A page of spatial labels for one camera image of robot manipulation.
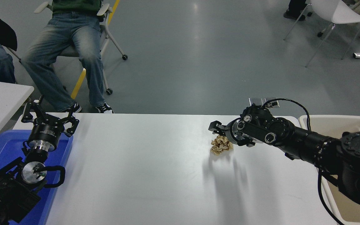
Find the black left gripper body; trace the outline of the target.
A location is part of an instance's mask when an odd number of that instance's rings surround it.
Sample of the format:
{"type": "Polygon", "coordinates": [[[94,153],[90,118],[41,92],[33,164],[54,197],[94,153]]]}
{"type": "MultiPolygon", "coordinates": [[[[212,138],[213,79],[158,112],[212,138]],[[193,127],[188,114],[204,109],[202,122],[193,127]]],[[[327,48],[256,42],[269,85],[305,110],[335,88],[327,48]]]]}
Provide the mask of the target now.
{"type": "Polygon", "coordinates": [[[37,142],[44,141],[56,147],[63,131],[63,124],[55,122],[52,124],[34,122],[33,129],[28,139],[28,146],[34,147],[37,142]]]}

